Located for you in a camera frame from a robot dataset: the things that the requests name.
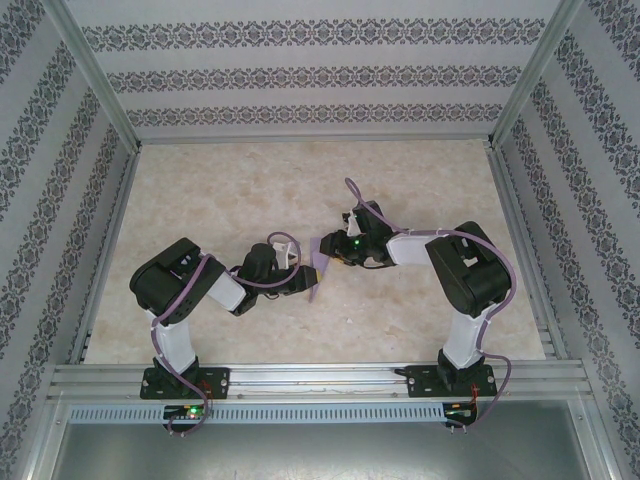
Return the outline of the purple paper sheet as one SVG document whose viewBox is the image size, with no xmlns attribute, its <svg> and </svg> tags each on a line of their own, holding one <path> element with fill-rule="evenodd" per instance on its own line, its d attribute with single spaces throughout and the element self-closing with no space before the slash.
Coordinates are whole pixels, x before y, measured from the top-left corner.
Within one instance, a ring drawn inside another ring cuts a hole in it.
<svg viewBox="0 0 640 480">
<path fill-rule="evenodd" d="M 329 265 L 330 257 L 320 252 L 321 238 L 312 237 L 310 239 L 310 259 L 311 266 L 321 271 L 323 276 Z M 316 286 L 312 286 L 309 295 L 309 302 L 312 303 L 317 296 L 320 283 Z"/>
</svg>

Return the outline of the grey metal base panel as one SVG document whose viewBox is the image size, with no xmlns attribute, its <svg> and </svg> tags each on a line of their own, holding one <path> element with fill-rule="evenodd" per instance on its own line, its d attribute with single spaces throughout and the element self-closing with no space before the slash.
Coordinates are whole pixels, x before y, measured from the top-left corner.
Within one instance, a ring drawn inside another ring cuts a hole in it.
<svg viewBox="0 0 640 480">
<path fill-rule="evenodd" d="M 569 435 L 429 424 L 223 425 L 185 439 L 158 426 L 72 425 L 54 480 L 590 480 Z"/>
</svg>

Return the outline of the aluminium mounting rail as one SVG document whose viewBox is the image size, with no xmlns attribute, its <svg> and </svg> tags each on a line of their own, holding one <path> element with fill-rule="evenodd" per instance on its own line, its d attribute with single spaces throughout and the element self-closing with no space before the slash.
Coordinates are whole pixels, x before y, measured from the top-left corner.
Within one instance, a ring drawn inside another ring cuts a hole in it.
<svg viewBox="0 0 640 480">
<path fill-rule="evenodd" d="M 580 360 L 491 364 L 489 383 L 505 382 L 504 401 L 591 399 L 593 388 Z M 419 378 L 398 374 L 403 363 L 230 364 L 223 385 L 230 403 L 332 403 L 404 401 Z M 46 399 L 67 403 L 139 403 L 146 367 L 135 364 L 60 365 Z"/>
</svg>

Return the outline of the aluminium table edge rail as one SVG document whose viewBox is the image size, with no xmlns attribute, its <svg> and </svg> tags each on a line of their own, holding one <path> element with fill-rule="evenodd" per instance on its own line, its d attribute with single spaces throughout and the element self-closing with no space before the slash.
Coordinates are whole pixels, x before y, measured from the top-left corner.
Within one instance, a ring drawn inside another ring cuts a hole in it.
<svg viewBox="0 0 640 480">
<path fill-rule="evenodd" d="M 552 299 L 547 292 L 544 279 L 539 271 L 525 216 L 521 211 L 516 190 L 511 182 L 504 158 L 501 152 L 489 142 L 485 143 L 485 151 L 524 280 L 529 304 L 541 334 L 545 356 L 547 359 L 570 360 L 571 355 L 566 349 L 552 305 Z"/>
<path fill-rule="evenodd" d="M 117 196 L 112 205 L 107 229 L 104 232 L 94 274 L 90 282 L 90 289 L 82 305 L 79 321 L 74 330 L 70 349 L 64 361 L 65 364 L 75 365 L 84 361 L 85 345 L 87 339 L 91 336 L 93 325 L 99 313 L 101 298 L 108 279 L 142 149 L 143 147 L 139 146 L 138 150 L 130 155 L 130 158 L 127 160 L 127 165 L 122 172 Z"/>
<path fill-rule="evenodd" d="M 492 143 L 489 134 L 293 134 L 293 135 L 242 135 L 209 137 L 156 137 L 141 138 L 142 146 L 147 145 L 192 145 L 192 144 L 241 144 L 241 143 L 306 143 L 306 142 L 377 142 L 377 141 L 467 141 L 480 140 L 484 145 Z"/>
</svg>

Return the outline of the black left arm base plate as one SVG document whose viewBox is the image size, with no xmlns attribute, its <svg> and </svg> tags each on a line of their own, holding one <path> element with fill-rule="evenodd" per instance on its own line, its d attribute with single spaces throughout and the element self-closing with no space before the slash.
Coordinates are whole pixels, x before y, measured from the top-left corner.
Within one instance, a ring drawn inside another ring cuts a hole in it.
<svg viewBox="0 0 640 480">
<path fill-rule="evenodd" d="M 194 385 L 208 399 L 226 399 L 230 384 L 230 369 L 223 367 L 189 368 L 182 377 Z M 185 386 L 162 366 L 147 368 L 144 371 L 140 387 L 143 400 L 186 400 L 199 399 L 200 396 Z"/>
</svg>

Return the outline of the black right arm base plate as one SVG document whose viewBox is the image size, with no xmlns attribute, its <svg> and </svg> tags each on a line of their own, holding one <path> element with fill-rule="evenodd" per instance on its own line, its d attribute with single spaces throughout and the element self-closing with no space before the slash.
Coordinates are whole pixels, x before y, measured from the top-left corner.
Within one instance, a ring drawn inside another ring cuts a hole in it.
<svg viewBox="0 0 640 480">
<path fill-rule="evenodd" d="M 459 380 L 451 388 L 447 387 L 437 365 L 414 365 L 404 369 L 407 390 L 411 398 L 471 397 L 472 387 L 477 388 L 479 397 L 493 397 L 498 388 L 490 365 L 482 365 L 466 379 Z"/>
</svg>

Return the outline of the aluminium frame post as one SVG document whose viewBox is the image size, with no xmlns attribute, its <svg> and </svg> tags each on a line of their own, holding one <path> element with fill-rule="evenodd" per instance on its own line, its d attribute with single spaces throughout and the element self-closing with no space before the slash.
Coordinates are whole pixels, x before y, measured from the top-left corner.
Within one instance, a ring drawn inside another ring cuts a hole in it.
<svg viewBox="0 0 640 480">
<path fill-rule="evenodd" d="M 52 480 L 69 418 L 62 400 L 48 401 L 43 408 L 24 469 L 19 480 Z"/>
<path fill-rule="evenodd" d="M 512 125 L 528 101 L 555 48 L 571 25 L 584 0 L 559 0 L 556 10 L 542 33 L 515 88 L 506 102 L 497 123 L 484 143 L 487 150 L 495 150 L 506 138 Z"/>
<path fill-rule="evenodd" d="M 602 417 L 593 399 L 567 402 L 590 480 L 621 480 Z"/>
<path fill-rule="evenodd" d="M 41 2 L 125 148 L 129 153 L 137 153 L 141 142 L 68 5 L 64 0 Z"/>
</svg>

